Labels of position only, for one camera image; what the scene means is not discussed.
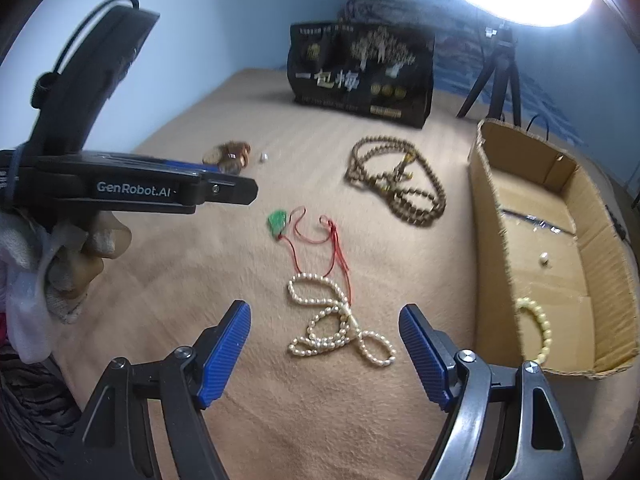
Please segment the left hand in white glove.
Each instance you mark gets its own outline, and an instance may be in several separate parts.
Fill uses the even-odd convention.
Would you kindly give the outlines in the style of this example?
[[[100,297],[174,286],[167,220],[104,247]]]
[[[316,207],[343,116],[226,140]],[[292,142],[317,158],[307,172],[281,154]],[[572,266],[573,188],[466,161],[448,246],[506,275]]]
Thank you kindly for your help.
[[[17,211],[1,213],[1,337],[26,364],[46,360],[54,324],[73,324],[104,262],[129,248],[132,234],[103,211],[51,232]]]

